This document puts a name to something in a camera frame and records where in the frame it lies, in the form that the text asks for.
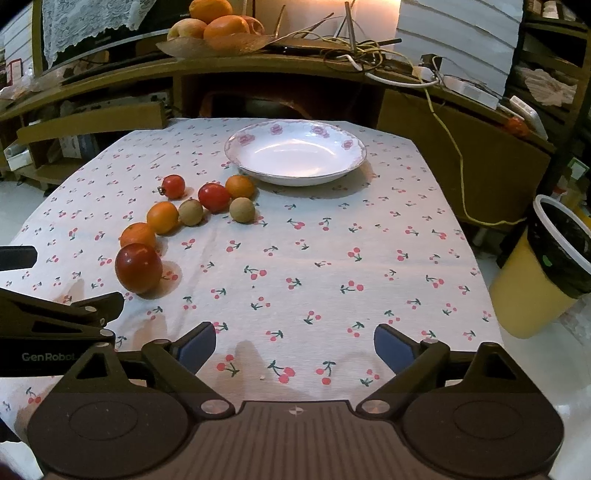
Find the white bucket rim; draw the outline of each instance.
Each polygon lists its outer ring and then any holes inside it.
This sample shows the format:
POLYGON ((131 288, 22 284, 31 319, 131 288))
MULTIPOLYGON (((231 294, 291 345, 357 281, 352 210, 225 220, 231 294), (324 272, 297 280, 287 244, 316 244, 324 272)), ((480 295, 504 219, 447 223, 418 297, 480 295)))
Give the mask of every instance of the white bucket rim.
POLYGON ((544 209, 542 208, 542 203, 549 203, 550 205, 555 206, 562 212, 566 213, 569 217, 571 217, 577 225, 579 225, 583 231, 587 234, 591 241, 591 230, 583 223, 583 221, 577 217, 572 210, 568 207, 560 203, 558 200, 554 200, 551 197, 546 195, 538 195, 534 200, 534 210, 540 221, 546 227, 546 230, 549 231, 550 235, 558 242, 558 244, 565 250, 570 258, 575 260, 581 268, 583 268, 589 275, 591 275, 591 263, 581 255, 578 250, 573 247, 566 238, 558 231, 558 229, 554 226, 554 224, 550 221, 548 216, 545 214, 544 209))

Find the white plate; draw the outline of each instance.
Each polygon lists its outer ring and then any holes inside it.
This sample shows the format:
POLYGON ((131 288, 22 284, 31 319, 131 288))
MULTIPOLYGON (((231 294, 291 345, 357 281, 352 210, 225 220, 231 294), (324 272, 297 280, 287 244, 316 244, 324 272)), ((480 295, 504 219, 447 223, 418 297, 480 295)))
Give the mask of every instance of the white plate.
POLYGON ((251 176, 291 187, 336 180, 365 160, 365 146, 333 125, 273 120, 250 125, 224 147, 228 159, 251 176))

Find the fruit bowl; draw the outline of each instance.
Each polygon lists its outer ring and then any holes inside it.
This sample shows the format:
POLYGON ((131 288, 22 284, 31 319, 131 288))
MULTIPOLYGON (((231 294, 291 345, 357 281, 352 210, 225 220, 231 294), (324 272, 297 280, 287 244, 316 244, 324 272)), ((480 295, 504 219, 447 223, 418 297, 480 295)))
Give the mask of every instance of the fruit bowl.
POLYGON ((158 42, 156 46, 166 55, 178 59, 202 59, 204 57, 233 57, 253 53, 275 40, 273 35, 233 33, 208 40, 194 37, 178 37, 158 42))
POLYGON ((256 179, 291 187, 336 180, 365 160, 356 136, 309 120, 273 120, 233 134, 224 147, 228 159, 256 179))

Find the screw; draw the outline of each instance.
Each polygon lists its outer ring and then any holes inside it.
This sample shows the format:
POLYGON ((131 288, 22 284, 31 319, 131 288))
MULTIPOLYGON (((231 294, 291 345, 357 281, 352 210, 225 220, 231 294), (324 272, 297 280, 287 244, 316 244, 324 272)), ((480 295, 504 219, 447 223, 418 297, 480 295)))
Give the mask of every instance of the screw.
POLYGON ((201 404, 201 409, 210 415, 220 415, 230 408, 230 404, 221 398, 206 400, 201 404))
POLYGON ((380 415, 386 413, 390 409, 390 404, 384 400, 368 400, 363 402, 361 409, 370 415, 380 415))

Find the white floor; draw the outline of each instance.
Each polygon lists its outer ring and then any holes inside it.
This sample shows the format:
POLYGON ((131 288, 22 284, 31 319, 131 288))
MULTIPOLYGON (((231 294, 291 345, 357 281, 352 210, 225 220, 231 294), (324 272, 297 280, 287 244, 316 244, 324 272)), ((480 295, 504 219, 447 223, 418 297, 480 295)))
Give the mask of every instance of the white floor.
MULTIPOLYGON (((43 201, 43 193, 28 184, 0 182, 0 245, 16 235, 28 216, 43 201)), ((487 286, 498 267, 494 257, 478 254, 487 286)), ((502 332, 505 347, 538 385, 561 415, 566 437, 554 464, 554 480, 591 480, 591 348, 581 345, 559 323, 538 335, 519 340, 502 332)), ((0 444, 0 462, 7 463, 25 480, 41 477, 37 463, 23 443, 0 444)))

